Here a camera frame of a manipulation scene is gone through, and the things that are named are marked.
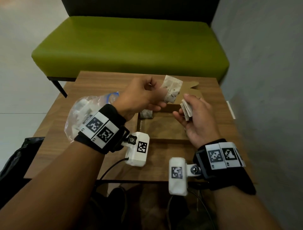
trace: green seat cushion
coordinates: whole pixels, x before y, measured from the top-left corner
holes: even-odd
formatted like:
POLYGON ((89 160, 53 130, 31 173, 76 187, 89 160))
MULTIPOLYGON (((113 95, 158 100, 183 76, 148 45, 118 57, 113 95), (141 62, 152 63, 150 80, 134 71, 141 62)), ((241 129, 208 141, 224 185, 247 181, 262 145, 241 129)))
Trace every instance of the green seat cushion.
POLYGON ((215 77, 229 62, 203 22, 73 16, 33 51, 49 77, 81 70, 215 77))

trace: black shoe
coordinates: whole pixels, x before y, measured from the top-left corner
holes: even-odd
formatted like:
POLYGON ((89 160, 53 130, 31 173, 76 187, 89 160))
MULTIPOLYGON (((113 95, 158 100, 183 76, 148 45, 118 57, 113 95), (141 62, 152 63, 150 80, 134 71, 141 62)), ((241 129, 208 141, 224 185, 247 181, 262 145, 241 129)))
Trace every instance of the black shoe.
POLYGON ((123 187, 114 188, 108 196, 111 221, 121 226, 127 211, 126 191, 123 187))
POLYGON ((172 196, 169 199, 166 217, 170 230, 175 230, 177 224, 189 214, 186 200, 183 196, 172 196))

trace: right forearm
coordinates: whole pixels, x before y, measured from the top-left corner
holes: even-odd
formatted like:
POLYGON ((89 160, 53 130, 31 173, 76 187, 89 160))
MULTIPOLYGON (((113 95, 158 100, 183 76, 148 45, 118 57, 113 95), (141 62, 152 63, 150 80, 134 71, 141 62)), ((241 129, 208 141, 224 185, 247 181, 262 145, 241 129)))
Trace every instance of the right forearm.
POLYGON ((235 186, 214 191, 219 229, 280 229, 256 195, 235 186))

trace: person's left hand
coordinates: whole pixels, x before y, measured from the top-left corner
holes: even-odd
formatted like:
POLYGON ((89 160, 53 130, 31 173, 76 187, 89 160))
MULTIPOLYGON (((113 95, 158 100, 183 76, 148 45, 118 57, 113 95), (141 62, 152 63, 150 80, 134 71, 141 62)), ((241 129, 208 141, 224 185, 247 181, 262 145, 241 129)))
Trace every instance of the person's left hand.
POLYGON ((167 94, 167 89, 160 86, 150 75, 136 77, 115 100, 113 106, 126 121, 144 109, 159 111, 166 106, 164 98, 167 94))

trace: bench leg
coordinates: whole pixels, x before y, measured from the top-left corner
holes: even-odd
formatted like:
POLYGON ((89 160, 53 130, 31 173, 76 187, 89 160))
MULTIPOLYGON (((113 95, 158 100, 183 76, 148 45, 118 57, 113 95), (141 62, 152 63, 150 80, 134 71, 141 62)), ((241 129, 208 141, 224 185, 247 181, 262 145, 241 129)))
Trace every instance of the bench leg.
POLYGON ((64 91, 64 89, 62 88, 60 83, 58 81, 53 81, 53 80, 52 80, 52 83, 57 87, 57 89, 60 91, 60 93, 62 93, 62 95, 66 98, 67 93, 64 91))

